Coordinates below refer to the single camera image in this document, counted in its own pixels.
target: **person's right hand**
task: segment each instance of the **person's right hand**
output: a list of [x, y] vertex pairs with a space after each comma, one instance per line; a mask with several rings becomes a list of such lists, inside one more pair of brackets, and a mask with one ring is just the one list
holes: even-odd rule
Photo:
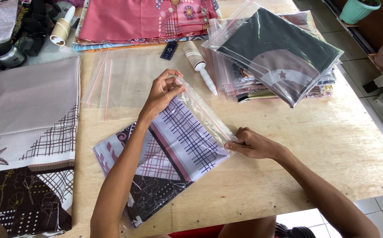
[[226, 143], [224, 147], [255, 159], [269, 158], [278, 160], [288, 151], [288, 149], [280, 143], [259, 135], [248, 127], [240, 127], [236, 133], [236, 137], [243, 144], [229, 142]]

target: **lint roller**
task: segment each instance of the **lint roller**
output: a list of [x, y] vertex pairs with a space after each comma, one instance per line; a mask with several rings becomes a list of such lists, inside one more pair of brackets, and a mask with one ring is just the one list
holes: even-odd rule
[[200, 73], [210, 91], [214, 95], [218, 95], [214, 82], [205, 70], [206, 62], [194, 43], [192, 41], [186, 41], [183, 46], [183, 50], [194, 70]]
[[66, 44], [68, 39], [69, 30], [71, 30], [71, 20], [74, 16], [75, 7], [72, 6], [68, 9], [67, 14], [64, 18], [59, 18], [55, 24], [55, 28], [52, 30], [51, 41], [58, 46], [63, 46]]

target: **green flower pot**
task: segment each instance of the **green flower pot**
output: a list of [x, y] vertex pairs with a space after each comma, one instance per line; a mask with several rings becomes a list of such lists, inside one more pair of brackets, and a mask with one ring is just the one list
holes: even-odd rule
[[377, 10], [381, 7], [381, 4], [372, 7], [361, 3], [358, 0], [348, 0], [346, 5], [340, 14], [340, 19], [342, 19], [347, 24], [356, 24], [364, 17], [368, 16], [373, 10]]

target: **stack of folded fabric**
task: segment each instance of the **stack of folded fabric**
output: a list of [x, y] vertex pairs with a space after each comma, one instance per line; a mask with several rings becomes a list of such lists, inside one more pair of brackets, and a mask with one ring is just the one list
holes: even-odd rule
[[221, 18], [216, 0], [150, 3], [86, 0], [73, 49], [99, 50], [202, 40], [207, 35], [209, 20], [214, 18]]
[[236, 102], [329, 97], [343, 51], [326, 43], [310, 11], [275, 15], [246, 1], [231, 19], [210, 20], [203, 43], [216, 86]]

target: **gray cylindrical speaker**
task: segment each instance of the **gray cylindrical speaker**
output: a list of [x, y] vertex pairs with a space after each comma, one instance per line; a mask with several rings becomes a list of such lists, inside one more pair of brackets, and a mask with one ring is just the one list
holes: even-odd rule
[[0, 44], [0, 62], [8, 68], [20, 67], [27, 60], [26, 55], [9, 42]]

